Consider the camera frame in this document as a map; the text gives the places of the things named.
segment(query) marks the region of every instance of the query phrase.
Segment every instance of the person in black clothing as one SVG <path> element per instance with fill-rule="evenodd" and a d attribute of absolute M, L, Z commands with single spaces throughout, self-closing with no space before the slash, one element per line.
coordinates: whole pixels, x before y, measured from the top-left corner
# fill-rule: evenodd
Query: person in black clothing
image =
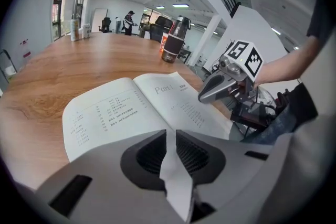
<path fill-rule="evenodd" d="M 128 14 L 125 16 L 125 20 L 124 20 L 124 28 L 125 28 L 125 35 L 126 36 L 132 36 L 132 26 L 138 26 L 137 24 L 135 24 L 132 20 L 132 16 L 133 16 L 134 12 L 131 10 L 130 12 L 128 12 Z"/>
<path fill-rule="evenodd" d="M 316 0 L 308 39 L 298 50 L 263 65 L 255 81 L 255 87 L 271 82 L 298 79 L 313 62 L 321 48 L 328 41 L 335 24 L 324 0 Z M 287 106 L 277 118 L 262 132 L 254 132 L 242 142 L 274 144 L 276 139 L 293 132 L 302 123 L 314 119 L 318 113 L 306 87 L 301 83 L 288 93 Z"/>

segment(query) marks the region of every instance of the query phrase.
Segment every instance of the black chair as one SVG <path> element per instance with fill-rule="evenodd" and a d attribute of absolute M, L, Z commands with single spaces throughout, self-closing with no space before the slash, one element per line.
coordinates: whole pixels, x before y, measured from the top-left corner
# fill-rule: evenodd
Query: black chair
<path fill-rule="evenodd" d="M 104 20 L 101 21 L 101 28 L 99 26 L 99 31 L 103 33 L 108 33 L 110 31 L 111 20 L 109 17 L 105 17 Z"/>
<path fill-rule="evenodd" d="M 152 40 L 156 40 L 161 43 L 163 33 L 169 33 L 172 28 L 173 22 L 163 16 L 159 16 L 155 24 L 149 26 L 149 34 Z"/>

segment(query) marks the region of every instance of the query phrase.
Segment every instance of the wood grain surface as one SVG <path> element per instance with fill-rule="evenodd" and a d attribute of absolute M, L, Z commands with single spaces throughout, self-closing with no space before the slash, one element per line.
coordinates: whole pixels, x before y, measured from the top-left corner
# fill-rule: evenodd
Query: wood grain surface
<path fill-rule="evenodd" d="M 69 162 L 62 114 L 74 97 L 115 79 L 176 71 L 199 90 L 201 79 L 178 59 L 163 61 L 156 41 L 96 33 L 76 42 L 66 36 L 52 43 L 0 98 L 0 149 L 12 176 L 36 189 Z M 230 117 L 221 103 L 215 106 Z"/>

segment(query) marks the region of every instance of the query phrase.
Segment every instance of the desk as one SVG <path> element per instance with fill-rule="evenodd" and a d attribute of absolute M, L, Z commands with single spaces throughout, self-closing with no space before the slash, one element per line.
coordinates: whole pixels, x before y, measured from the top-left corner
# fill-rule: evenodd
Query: desk
<path fill-rule="evenodd" d="M 157 43 L 103 33 L 76 42 L 65 36 L 34 57 L 0 99 L 1 154 L 14 179 L 36 189 L 68 163 L 63 110 L 88 90 L 123 77 L 176 71 L 198 90 L 201 79 L 179 60 L 163 61 Z M 223 105 L 216 107 L 230 117 Z"/>

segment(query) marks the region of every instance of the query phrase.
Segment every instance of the thermos bottle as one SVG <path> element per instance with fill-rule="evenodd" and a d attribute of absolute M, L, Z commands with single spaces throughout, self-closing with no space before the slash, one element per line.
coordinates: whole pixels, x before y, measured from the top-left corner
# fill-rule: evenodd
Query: thermos bottle
<path fill-rule="evenodd" d="M 174 62 L 183 46 L 185 34 L 190 29 L 190 20 L 179 16 L 169 31 L 166 44 L 163 48 L 162 59 L 166 62 Z"/>

